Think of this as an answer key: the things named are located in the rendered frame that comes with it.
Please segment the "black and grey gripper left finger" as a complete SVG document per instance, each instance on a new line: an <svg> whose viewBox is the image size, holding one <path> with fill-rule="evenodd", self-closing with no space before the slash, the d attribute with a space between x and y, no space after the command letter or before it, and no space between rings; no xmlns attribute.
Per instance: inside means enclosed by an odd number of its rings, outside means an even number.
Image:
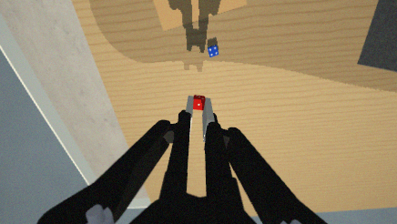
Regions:
<svg viewBox="0 0 397 224"><path fill-rule="evenodd" d="M185 224L193 96L178 123L159 120L94 183L47 211L37 224L115 224L173 143L152 224Z"/></svg>

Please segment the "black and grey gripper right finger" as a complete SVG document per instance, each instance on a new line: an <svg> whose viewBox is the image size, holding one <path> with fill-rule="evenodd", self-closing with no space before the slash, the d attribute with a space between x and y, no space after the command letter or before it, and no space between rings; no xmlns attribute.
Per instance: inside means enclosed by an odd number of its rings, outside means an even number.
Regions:
<svg viewBox="0 0 397 224"><path fill-rule="evenodd" d="M328 224L297 199L238 128L221 128L210 98L205 99L206 196L214 195L217 224L249 224L230 166L262 224Z"/></svg>

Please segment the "blue die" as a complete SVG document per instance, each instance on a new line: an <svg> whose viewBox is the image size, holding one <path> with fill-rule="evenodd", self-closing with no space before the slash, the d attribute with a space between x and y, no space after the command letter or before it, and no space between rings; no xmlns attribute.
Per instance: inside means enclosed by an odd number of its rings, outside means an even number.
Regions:
<svg viewBox="0 0 397 224"><path fill-rule="evenodd" d="M209 51L209 57L217 56L219 54L219 51L218 51L218 48L216 45L209 46L208 51Z"/></svg>

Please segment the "red die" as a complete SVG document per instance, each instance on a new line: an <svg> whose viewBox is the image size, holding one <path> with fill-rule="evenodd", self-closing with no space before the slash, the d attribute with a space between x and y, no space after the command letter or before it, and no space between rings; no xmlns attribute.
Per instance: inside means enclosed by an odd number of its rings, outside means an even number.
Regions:
<svg viewBox="0 0 397 224"><path fill-rule="evenodd" d="M193 109L204 110L205 96L194 95Z"/></svg>

